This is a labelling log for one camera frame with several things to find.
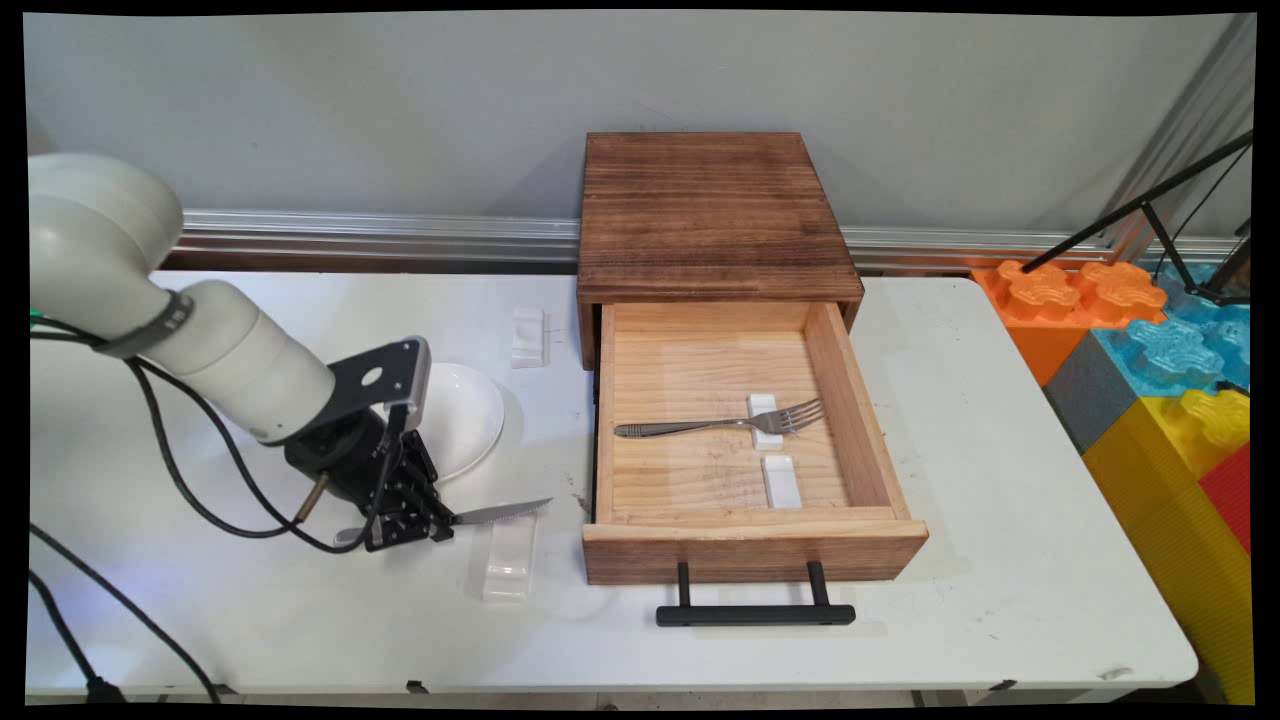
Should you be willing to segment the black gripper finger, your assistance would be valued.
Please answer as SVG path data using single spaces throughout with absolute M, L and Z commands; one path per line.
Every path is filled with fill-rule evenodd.
M 444 542 L 454 537 L 454 514 L 436 488 L 438 471 L 420 436 L 403 436 L 406 527 L 416 537 Z
M 416 491 L 387 489 L 378 505 L 376 515 L 364 548 L 379 552 L 398 544 L 428 538 L 428 515 L 422 497 Z

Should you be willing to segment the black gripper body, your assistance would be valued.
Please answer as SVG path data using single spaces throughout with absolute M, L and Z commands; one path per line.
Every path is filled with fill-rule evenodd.
M 402 509 L 402 434 L 408 413 L 390 410 L 388 419 L 371 409 L 316 427 L 285 442 L 285 460 L 312 480 L 360 509 Z

